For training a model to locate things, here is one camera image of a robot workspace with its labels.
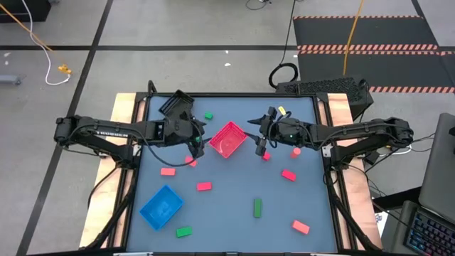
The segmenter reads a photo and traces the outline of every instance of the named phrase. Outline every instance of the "red block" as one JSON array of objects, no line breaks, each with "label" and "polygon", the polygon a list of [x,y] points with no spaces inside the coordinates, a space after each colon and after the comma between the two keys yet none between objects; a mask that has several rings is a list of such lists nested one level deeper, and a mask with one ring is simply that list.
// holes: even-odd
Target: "red block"
[{"label": "red block", "polygon": [[174,176],[176,175],[175,168],[161,168],[161,175],[162,176]]},{"label": "red block", "polygon": [[292,171],[289,171],[289,170],[286,170],[286,169],[283,170],[282,176],[283,176],[284,178],[289,179],[290,181],[295,181],[295,180],[296,180],[296,174],[293,173]]},{"label": "red block", "polygon": [[292,223],[292,227],[295,228],[296,230],[302,232],[305,235],[308,235],[308,232],[310,231],[310,227],[309,226],[301,223],[298,220],[294,220],[294,222]]},{"label": "red block", "polygon": [[297,158],[301,153],[301,150],[299,148],[294,148],[292,149],[291,152],[291,158]]},{"label": "red block", "polygon": [[[189,163],[189,162],[191,162],[192,160],[193,160],[193,157],[191,157],[191,156],[185,157],[185,163]],[[194,161],[194,162],[191,163],[190,165],[191,165],[192,167],[196,167],[196,164],[198,164],[198,162],[197,162],[197,161]]]},{"label": "red block", "polygon": [[202,182],[198,183],[198,191],[206,191],[212,189],[212,183],[211,182]]},{"label": "red block", "polygon": [[265,160],[265,161],[269,161],[270,160],[269,152],[265,152],[264,156],[262,156],[262,160]]}]

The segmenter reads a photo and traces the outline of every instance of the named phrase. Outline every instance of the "keyboard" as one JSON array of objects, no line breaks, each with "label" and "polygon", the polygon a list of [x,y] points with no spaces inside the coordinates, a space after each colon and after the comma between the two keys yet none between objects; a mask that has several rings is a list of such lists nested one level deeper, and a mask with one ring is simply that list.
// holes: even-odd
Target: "keyboard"
[{"label": "keyboard", "polygon": [[419,255],[455,256],[455,225],[418,208],[409,222],[405,246]]}]

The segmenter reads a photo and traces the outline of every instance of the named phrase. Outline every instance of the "blue table surface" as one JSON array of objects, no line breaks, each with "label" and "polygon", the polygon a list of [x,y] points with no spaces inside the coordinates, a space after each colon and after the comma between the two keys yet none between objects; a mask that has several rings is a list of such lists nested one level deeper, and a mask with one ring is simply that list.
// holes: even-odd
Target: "blue table surface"
[{"label": "blue table surface", "polygon": [[[158,112],[167,97],[154,96],[148,120],[162,119]],[[311,98],[196,97],[193,114],[206,120],[203,137],[213,137],[233,121],[244,131],[259,134],[259,126],[248,124],[267,113],[270,106],[283,106],[292,117],[316,122]],[[263,161],[255,155],[255,143],[247,139],[228,159],[208,144],[196,167],[177,168],[175,176],[161,176],[164,166],[148,150],[143,150],[132,212],[127,252],[335,252],[336,242],[328,201],[322,181],[321,152],[302,149],[291,159],[291,146],[267,147],[272,155]],[[189,156],[184,145],[154,148],[163,159],[179,164]],[[291,182],[281,176],[283,169],[296,173]],[[212,190],[199,192],[198,182],[212,182]],[[159,231],[155,231],[139,210],[164,185],[169,185],[185,201]],[[253,201],[262,199],[262,217],[253,217]],[[299,220],[310,227],[308,235],[293,229]],[[193,234],[176,237],[185,226]]]}]

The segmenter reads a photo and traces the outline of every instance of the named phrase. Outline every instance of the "blue bowl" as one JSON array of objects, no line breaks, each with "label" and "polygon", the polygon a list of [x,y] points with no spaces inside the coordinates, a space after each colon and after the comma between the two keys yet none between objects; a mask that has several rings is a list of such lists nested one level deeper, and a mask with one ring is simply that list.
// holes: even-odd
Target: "blue bowl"
[{"label": "blue bowl", "polygon": [[182,198],[164,185],[139,212],[154,230],[160,230],[182,205]]}]

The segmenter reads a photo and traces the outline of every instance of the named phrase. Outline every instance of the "wooden board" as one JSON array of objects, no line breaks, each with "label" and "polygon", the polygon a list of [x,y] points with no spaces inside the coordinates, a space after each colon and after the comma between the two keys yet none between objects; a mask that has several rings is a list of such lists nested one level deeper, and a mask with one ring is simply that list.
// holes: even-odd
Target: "wooden board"
[{"label": "wooden board", "polygon": [[[112,110],[111,120],[119,122],[130,122],[134,108],[134,98],[134,93],[117,94],[114,108]],[[351,124],[353,120],[350,115],[350,109],[346,95],[330,94],[328,95],[328,99],[333,125]],[[144,107],[145,104],[141,104],[139,107],[138,120],[141,120]],[[326,120],[326,117],[324,114],[323,105],[319,104],[319,108],[321,112],[321,119],[324,121]],[[108,137],[107,139],[115,144],[126,143],[126,139],[111,137]],[[339,142],[339,144],[349,145],[354,142],[355,140],[351,139]],[[351,164],[363,170],[361,160],[354,159]],[[98,168],[98,175],[95,184],[113,168],[114,162],[111,159],[102,159]],[[105,223],[112,215],[115,197],[117,195],[117,188],[119,185],[119,177],[120,171],[116,170],[115,173],[109,179],[107,179],[94,193],[92,197],[92,203],[85,220],[85,226],[82,233],[80,246],[86,246],[91,243],[96,238],[101,229],[103,229]],[[372,240],[372,242],[378,247],[382,247],[378,227],[376,226],[373,205],[371,203],[370,190],[368,188],[368,183],[365,179],[365,176],[360,173],[359,170],[351,168],[344,171],[344,177],[352,216],[362,228],[363,232]],[[129,182],[127,182],[127,185],[125,186],[125,191],[128,187]],[[340,214],[338,214],[338,219],[340,220],[343,244],[345,245],[345,248],[349,248],[349,238],[346,229],[346,222]],[[114,245],[116,246],[120,245],[123,226],[124,215],[120,218],[117,225],[116,237],[114,239]]]}]

